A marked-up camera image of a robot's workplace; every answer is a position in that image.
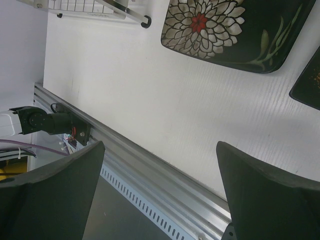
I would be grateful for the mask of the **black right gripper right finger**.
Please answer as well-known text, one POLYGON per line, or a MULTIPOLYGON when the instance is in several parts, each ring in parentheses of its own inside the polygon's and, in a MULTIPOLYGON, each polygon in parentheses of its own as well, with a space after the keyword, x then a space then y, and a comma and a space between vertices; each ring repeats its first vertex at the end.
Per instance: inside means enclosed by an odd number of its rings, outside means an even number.
POLYGON ((318 240, 320 183, 219 141, 216 155, 231 216, 224 240, 318 240))

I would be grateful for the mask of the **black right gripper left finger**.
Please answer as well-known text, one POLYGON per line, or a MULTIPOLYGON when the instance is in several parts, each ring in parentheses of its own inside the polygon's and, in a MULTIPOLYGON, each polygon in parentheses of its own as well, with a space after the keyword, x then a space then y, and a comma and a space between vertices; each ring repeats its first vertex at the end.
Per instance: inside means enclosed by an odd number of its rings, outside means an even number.
POLYGON ((0 182, 2 240, 81 240, 105 146, 73 154, 0 182))

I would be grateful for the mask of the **dark square teal-centre plate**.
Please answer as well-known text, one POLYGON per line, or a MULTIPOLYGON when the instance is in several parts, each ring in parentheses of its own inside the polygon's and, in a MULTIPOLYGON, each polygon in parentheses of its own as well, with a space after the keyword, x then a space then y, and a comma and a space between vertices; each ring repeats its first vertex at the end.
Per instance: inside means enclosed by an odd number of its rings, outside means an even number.
POLYGON ((311 108, 320 110, 320 48, 316 50, 297 81, 289 96, 311 108))

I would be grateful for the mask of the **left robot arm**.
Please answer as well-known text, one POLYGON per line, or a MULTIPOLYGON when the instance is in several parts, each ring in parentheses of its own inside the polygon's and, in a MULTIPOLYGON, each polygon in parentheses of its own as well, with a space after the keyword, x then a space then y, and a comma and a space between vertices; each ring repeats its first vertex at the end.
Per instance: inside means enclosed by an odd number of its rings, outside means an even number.
POLYGON ((70 113, 47 113, 34 106, 10 108, 0 113, 1 137, 28 135, 40 131, 50 135, 74 135, 76 129, 70 113))

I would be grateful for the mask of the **stainless steel dish rack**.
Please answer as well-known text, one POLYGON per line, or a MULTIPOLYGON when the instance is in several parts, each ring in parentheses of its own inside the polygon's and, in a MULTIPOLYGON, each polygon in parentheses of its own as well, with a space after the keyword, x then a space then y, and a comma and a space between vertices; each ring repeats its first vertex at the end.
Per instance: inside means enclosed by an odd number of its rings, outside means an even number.
POLYGON ((130 20, 149 28, 152 19, 145 13, 143 0, 21 0, 23 4, 62 17, 104 21, 130 20))

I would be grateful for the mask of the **black chrysanthemum square plate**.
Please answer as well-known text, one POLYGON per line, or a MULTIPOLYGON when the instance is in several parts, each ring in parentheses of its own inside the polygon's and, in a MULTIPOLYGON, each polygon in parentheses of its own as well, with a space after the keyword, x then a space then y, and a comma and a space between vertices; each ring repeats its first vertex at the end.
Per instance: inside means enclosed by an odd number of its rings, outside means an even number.
POLYGON ((313 0, 172 0, 161 44, 212 64, 258 74, 287 59, 313 0))

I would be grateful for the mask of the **aluminium frame rail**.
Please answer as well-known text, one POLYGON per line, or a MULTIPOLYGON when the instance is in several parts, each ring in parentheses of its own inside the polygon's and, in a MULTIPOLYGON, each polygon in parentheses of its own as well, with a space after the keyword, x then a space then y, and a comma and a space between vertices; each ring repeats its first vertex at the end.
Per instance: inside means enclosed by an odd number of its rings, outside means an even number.
POLYGON ((89 140, 105 145, 106 165, 189 234, 191 240, 223 240, 231 223, 227 202, 177 168, 45 89, 34 85, 34 100, 50 109, 61 103, 86 120, 89 140))

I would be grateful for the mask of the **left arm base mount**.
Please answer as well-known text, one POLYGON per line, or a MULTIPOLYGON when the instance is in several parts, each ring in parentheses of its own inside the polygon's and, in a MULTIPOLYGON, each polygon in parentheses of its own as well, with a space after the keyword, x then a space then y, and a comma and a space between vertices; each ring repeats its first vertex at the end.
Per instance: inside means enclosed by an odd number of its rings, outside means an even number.
POLYGON ((90 138, 91 125, 62 103, 52 103, 50 109, 53 112, 53 133, 68 134, 72 141, 85 147, 90 138))

